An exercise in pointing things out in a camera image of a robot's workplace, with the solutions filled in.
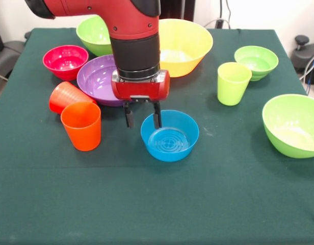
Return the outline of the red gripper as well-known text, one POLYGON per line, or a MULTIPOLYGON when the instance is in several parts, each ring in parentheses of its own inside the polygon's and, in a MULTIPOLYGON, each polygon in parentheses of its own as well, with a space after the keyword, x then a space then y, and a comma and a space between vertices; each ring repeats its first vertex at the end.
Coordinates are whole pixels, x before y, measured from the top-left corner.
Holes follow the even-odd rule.
POLYGON ((119 77, 117 70, 112 72, 112 91, 123 103, 128 128, 134 127, 133 112, 129 102, 133 100, 150 100, 153 102, 153 122, 155 129, 162 127, 160 100, 165 100, 170 90, 170 75, 167 70, 160 70, 156 76, 142 81, 127 81, 119 77))

